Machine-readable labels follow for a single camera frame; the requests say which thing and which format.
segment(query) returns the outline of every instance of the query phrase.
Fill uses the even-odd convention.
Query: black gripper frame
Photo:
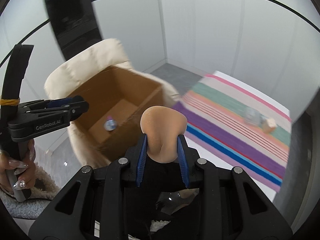
[[[15,118],[8,122],[9,133],[14,142],[28,141],[69,126],[88,109],[81,96],[21,103]]]
[[[116,160],[107,167],[79,170],[33,223],[30,238],[98,240],[93,233],[97,220],[100,240],[127,240],[124,192],[126,188],[137,187],[137,166],[146,139],[143,134],[137,145],[127,150],[126,163]],[[201,211],[196,239],[290,239],[289,225],[244,170],[236,173],[234,168],[231,171],[217,168],[209,161],[199,164],[198,152],[188,147],[183,135],[179,139],[188,163],[189,188],[200,189]],[[140,187],[159,190],[155,185],[161,185],[160,190],[164,192],[186,188],[181,174],[170,178],[173,182],[154,181],[157,178],[152,172],[155,162],[146,156],[144,165]]]

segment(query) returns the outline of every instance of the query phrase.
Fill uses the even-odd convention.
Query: gray floor
[[[174,85],[181,95],[184,95],[202,78],[199,75],[170,64],[162,65],[151,74]]]
[[[152,72],[153,75],[168,81],[179,91],[186,93],[201,76],[176,66],[165,64]],[[274,199],[274,204],[291,225],[304,196],[312,154],[311,120],[303,114],[292,127],[292,141],[289,161],[281,190]],[[65,140],[51,156],[37,154],[36,160],[52,176],[59,187],[63,187],[80,169],[69,139]]]

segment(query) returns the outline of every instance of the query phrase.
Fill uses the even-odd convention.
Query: small wooden block
[[[262,123],[264,133],[271,133],[277,128],[276,121],[273,118],[268,118]]]

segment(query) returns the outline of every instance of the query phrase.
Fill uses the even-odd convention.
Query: purple stripe
[[[276,192],[279,192],[280,190],[280,186],[274,184],[273,182],[271,182],[270,180],[266,179],[265,177],[255,173],[254,171],[248,169],[246,166],[240,164],[239,162],[235,161],[234,159],[230,158],[229,156],[225,155],[224,153],[218,151],[216,148],[212,147],[211,145],[205,143],[204,141],[200,140],[197,136],[189,133],[189,132],[185,132],[184,134],[187,138],[189,138],[190,140],[194,141],[195,143],[197,143],[198,145],[200,145],[201,147],[203,147],[204,149],[206,149],[207,151],[209,151],[210,153],[212,153],[213,155],[217,156],[218,158],[222,159],[223,161],[225,161],[226,163],[229,163],[231,166],[235,167],[235,166],[239,166],[242,167],[245,172],[253,179],[256,179],[257,181],[261,182],[262,184],[266,185],[267,187],[273,189]]]
[[[244,157],[254,160],[255,163],[265,167],[267,170],[273,172],[281,179],[284,176],[285,168],[279,163],[270,159],[268,156],[264,155],[262,152],[258,151],[254,147],[248,145],[241,139],[235,137],[234,135],[228,133],[217,125],[209,122],[208,120],[200,117],[199,115],[186,109],[181,102],[174,105],[173,109],[184,114],[188,120],[193,125],[196,125],[202,131],[208,135],[221,141],[223,144],[229,146],[230,148],[236,150]]]

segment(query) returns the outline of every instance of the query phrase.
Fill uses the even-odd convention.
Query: black cable
[[[146,223],[146,222],[143,222],[143,224],[144,224],[144,226],[146,227],[146,229],[147,229],[147,231],[148,231],[148,236],[149,236],[150,240],[152,240],[152,238],[151,238],[151,233],[150,233],[150,229],[148,228],[147,223]]]
[[[26,201],[31,201],[31,200],[47,200],[47,201],[52,201],[50,198],[42,198],[42,197],[35,197],[35,198],[28,198]]]
[[[8,193],[6,193],[5,191],[2,191],[4,192],[8,197],[12,198],[12,199],[16,199],[15,197],[9,195]],[[52,201],[52,199],[50,198],[42,198],[42,197],[35,197],[35,198],[28,198],[26,199],[25,201],[31,201],[31,200],[47,200],[47,201]]]

